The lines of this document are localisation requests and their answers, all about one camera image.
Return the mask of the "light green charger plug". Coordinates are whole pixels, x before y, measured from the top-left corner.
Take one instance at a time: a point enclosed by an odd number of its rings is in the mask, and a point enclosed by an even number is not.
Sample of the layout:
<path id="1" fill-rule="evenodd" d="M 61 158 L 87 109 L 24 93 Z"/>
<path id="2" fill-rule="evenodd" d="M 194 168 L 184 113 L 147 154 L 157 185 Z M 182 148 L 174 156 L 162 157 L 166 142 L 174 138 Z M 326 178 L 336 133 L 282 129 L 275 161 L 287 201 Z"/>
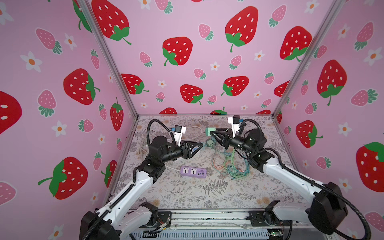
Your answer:
<path id="1" fill-rule="evenodd" d="M 215 127 L 207 127 L 205 129 L 206 136 L 211 136 L 211 132 L 214 132 L 214 131 L 216 131 Z"/>

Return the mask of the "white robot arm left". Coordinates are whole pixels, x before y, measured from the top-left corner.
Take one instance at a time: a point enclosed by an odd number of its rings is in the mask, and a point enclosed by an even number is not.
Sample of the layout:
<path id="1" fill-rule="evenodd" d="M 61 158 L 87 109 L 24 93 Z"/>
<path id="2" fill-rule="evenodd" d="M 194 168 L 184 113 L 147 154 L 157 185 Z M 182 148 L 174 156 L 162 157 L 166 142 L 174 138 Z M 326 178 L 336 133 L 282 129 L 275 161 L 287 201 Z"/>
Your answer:
<path id="1" fill-rule="evenodd" d="M 133 180 L 104 207 L 83 216 L 79 238 L 123 240 L 141 226 L 154 225 L 157 221 L 157 207 L 143 203 L 131 213 L 130 208 L 161 177 L 167 162 L 178 158 L 191 159 L 203 146 L 202 143 L 191 141 L 174 144 L 164 136 L 155 137 L 148 143 L 149 153 L 144 161 L 134 168 Z"/>

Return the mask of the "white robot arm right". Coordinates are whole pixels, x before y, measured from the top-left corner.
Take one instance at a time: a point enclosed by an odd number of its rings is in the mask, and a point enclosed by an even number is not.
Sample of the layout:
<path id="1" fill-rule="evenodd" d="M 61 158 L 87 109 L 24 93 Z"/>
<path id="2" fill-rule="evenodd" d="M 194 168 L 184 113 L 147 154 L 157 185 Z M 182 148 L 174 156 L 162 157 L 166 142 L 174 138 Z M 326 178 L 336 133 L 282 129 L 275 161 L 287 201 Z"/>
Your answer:
<path id="1" fill-rule="evenodd" d="M 338 185 L 310 179 L 298 171 L 283 164 L 281 155 L 272 148 L 266 148 L 267 139 L 260 129 L 252 129 L 242 137 L 234 135 L 232 130 L 217 129 L 208 131 L 218 144 L 227 149 L 243 151 L 246 160 L 256 170 L 265 173 L 301 195 L 308 205 L 299 207 L 293 203 L 273 201 L 266 209 L 271 222 L 297 221 L 312 224 L 317 230 L 326 235 L 337 234 L 347 240 L 349 236 L 340 232 L 338 226 L 351 209 L 363 224 L 364 240 L 372 237 L 368 221 L 364 215 L 346 198 L 343 197 Z"/>

